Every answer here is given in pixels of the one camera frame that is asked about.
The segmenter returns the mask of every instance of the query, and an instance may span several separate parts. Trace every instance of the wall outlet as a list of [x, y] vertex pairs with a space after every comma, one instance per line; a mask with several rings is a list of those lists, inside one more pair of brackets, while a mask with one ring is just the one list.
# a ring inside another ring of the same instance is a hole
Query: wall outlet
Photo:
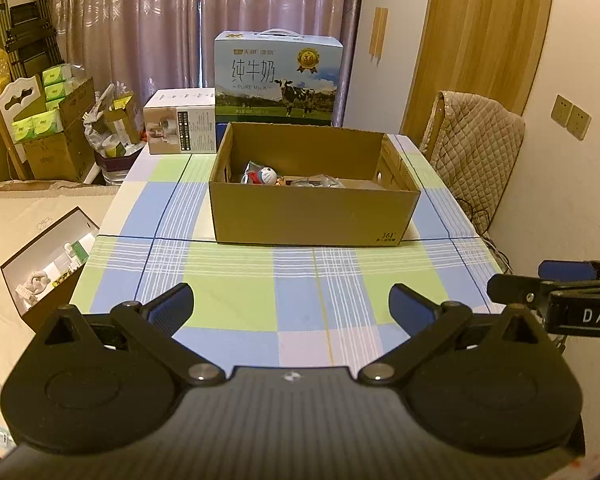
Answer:
[[567, 125], [567, 121], [569, 120], [569, 115], [571, 114], [572, 108], [573, 104], [558, 94], [558, 96], [555, 98], [555, 104], [554, 109], [551, 112], [551, 118], [560, 124], [560, 126], [565, 127]]
[[590, 115], [577, 106], [574, 106], [567, 121], [567, 131], [577, 139], [582, 140], [587, 133], [590, 122]]

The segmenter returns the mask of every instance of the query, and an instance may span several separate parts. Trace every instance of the gold badge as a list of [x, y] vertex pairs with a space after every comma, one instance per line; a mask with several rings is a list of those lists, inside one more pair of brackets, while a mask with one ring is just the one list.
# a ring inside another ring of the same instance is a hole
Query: gold badge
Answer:
[[318, 72], [315, 67], [320, 63], [320, 54], [314, 48], [306, 48], [300, 51], [298, 54], [298, 63], [300, 66], [296, 72], [304, 72], [305, 70], [309, 70], [312, 74]]

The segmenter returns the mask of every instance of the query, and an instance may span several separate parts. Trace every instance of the white product box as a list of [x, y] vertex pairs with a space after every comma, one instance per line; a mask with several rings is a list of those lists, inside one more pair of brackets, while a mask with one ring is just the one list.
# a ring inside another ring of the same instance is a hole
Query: white product box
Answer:
[[[69, 211], [57, 222], [45, 229], [36, 238], [14, 254], [0, 270], [9, 289], [18, 314], [34, 331], [42, 327], [46, 318], [60, 306], [71, 302], [75, 285], [78, 282], [84, 261], [66, 254], [65, 245], [80, 242], [88, 256], [98, 235], [99, 227], [79, 208]], [[68, 268], [59, 268], [56, 262], [69, 260]], [[44, 290], [36, 294], [36, 303], [32, 304], [17, 290], [32, 272], [43, 270], [49, 278]]]
[[149, 152], [215, 153], [216, 89], [158, 90], [144, 106]]
[[216, 121], [330, 126], [342, 44], [288, 30], [216, 38]]

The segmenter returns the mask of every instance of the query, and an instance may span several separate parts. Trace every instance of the quilted chair cover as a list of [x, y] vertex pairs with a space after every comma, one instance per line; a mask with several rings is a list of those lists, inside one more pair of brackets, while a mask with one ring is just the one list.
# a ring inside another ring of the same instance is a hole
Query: quilted chair cover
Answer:
[[[442, 123], [436, 121], [441, 98]], [[493, 220], [524, 135], [522, 117], [497, 101], [449, 91], [436, 96], [420, 151], [426, 153], [434, 143], [431, 165], [480, 234]]]

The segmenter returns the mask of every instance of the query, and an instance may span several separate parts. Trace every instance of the metal screw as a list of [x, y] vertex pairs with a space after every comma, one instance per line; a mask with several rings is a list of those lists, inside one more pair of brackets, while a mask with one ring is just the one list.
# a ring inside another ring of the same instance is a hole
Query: metal screw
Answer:
[[218, 378], [220, 368], [211, 363], [200, 363], [189, 368], [189, 377], [196, 382], [205, 383]]
[[373, 363], [362, 368], [362, 373], [372, 381], [386, 381], [395, 374], [395, 369], [386, 363]]

